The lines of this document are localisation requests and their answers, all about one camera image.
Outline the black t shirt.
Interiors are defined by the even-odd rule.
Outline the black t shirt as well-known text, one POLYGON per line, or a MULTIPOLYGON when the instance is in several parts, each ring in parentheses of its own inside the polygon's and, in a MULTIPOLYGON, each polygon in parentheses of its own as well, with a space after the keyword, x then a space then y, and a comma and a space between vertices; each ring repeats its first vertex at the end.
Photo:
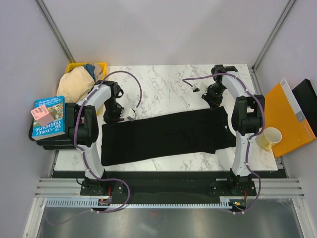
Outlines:
POLYGON ((224 107, 103 125, 103 166, 234 147, 224 107))

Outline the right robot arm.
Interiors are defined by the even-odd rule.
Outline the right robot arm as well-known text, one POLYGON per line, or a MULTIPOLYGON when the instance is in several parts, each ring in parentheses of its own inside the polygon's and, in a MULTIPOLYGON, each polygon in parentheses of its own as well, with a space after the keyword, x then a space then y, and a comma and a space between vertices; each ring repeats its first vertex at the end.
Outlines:
POLYGON ((240 178, 250 176, 249 162, 253 144, 255 137, 262 133, 265 122, 264 96, 252 94, 245 83, 232 74, 237 71, 234 66, 215 65, 211 69, 214 84, 200 87, 203 91, 202 99, 212 110, 220 106, 225 90, 235 99, 231 124, 236 132, 236 150, 231 171, 236 178, 229 180, 226 186, 232 195, 238 195, 245 189, 245 184, 240 178))

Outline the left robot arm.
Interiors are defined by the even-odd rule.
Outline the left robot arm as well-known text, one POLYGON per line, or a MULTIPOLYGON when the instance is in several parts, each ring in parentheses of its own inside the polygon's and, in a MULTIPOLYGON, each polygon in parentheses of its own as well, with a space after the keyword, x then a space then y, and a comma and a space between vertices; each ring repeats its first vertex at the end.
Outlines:
POLYGON ((97 150, 97 110, 105 106, 105 120, 109 125, 124 121, 124 108, 116 101, 122 96, 123 90, 117 82, 98 81, 88 95, 68 112, 68 118, 74 120, 74 127, 69 129, 71 140, 82 155, 85 177, 93 180, 91 188, 98 195, 107 193, 109 184, 103 180, 105 169, 97 150))

